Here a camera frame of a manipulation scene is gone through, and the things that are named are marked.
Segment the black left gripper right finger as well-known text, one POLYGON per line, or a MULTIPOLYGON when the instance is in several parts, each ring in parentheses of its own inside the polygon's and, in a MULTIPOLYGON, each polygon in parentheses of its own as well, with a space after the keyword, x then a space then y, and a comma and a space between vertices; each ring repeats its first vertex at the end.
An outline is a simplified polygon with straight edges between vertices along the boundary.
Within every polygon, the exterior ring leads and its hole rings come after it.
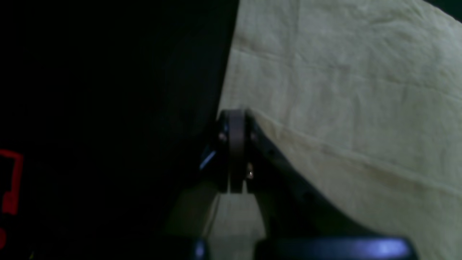
POLYGON ((255 260, 417 260, 408 239, 348 217, 310 184, 250 111, 231 111, 231 190, 256 197, 267 237, 255 260))

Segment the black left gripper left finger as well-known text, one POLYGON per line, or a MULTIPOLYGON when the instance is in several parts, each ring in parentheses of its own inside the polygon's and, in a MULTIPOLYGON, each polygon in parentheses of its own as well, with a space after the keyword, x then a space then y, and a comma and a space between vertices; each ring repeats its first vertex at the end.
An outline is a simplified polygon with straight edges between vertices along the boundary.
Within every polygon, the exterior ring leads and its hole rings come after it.
POLYGON ((228 191, 231 112, 223 110, 213 132, 175 191, 159 238, 160 260, 209 260, 208 237, 221 194, 228 191))

